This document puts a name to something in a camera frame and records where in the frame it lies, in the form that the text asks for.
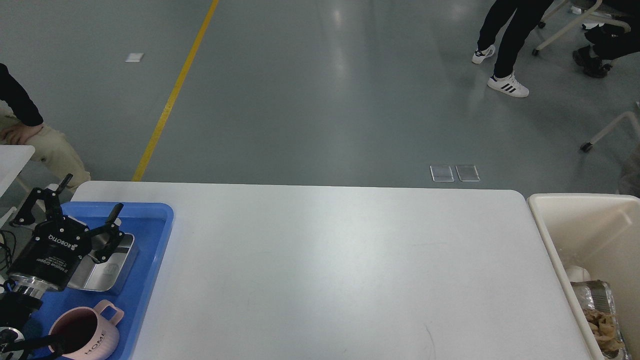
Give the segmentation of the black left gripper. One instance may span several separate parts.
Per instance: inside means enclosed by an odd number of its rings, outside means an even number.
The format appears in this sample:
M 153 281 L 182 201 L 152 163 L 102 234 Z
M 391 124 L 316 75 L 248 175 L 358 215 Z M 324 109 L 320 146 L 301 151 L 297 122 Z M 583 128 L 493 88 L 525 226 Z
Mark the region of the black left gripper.
M 24 293 L 63 291 L 85 256 L 94 264 L 104 264 L 125 237 L 118 222 L 123 203 L 112 208 L 102 226 L 91 230 L 86 223 L 63 214 L 59 195 L 72 178 L 68 173 L 53 189 L 34 187 L 10 220 L 11 227 L 34 228 L 7 273 Z M 45 220 L 35 223 L 34 208 L 39 201 Z

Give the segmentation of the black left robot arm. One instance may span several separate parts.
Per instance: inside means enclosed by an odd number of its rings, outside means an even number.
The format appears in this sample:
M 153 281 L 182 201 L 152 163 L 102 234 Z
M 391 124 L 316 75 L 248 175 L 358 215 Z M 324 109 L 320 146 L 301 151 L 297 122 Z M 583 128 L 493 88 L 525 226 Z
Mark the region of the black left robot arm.
M 10 221 L 13 227 L 33 225 L 30 240 L 7 270 L 1 294 L 1 358 L 26 360 L 32 351 L 50 346 L 48 360 L 68 349 L 61 335 L 28 339 L 23 332 L 32 314 L 42 307 L 46 292 L 66 289 L 82 260 L 107 262 L 122 240 L 119 224 L 123 203 L 117 203 L 97 228 L 64 214 L 59 195 L 73 178 L 67 174 L 58 187 L 35 187 Z

